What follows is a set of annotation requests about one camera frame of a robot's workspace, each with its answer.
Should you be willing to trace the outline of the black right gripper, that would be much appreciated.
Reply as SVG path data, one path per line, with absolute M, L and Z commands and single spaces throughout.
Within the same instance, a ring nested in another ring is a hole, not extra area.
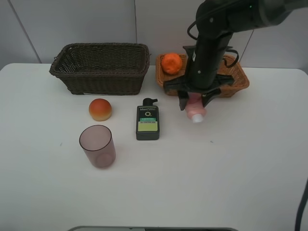
M 184 46 L 188 55 L 185 72 L 182 76 L 163 83 L 164 91 L 178 91 L 180 110 L 184 111 L 190 99 L 190 93 L 201 93 L 202 105 L 205 108 L 213 99 L 221 94 L 221 86 L 234 83 L 231 75 L 219 74 L 219 65 L 224 62 L 226 68 L 234 64 L 227 64 L 224 53 L 234 52 L 232 47 L 211 48 L 205 54 L 196 54 L 196 46 Z

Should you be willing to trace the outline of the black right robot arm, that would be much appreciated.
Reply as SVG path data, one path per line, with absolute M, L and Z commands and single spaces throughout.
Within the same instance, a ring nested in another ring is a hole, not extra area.
M 184 110 L 189 93 L 200 93 L 202 105 L 221 94 L 222 86 L 231 86 L 234 79 L 221 75 L 218 68 L 225 52 L 237 53 L 229 46 L 234 33 L 276 26 L 297 9 L 306 8 L 306 0 L 206 0 L 197 12 L 198 36 L 194 46 L 185 46 L 188 55 L 184 75 L 164 82 L 165 92 L 177 91 L 180 109 Z

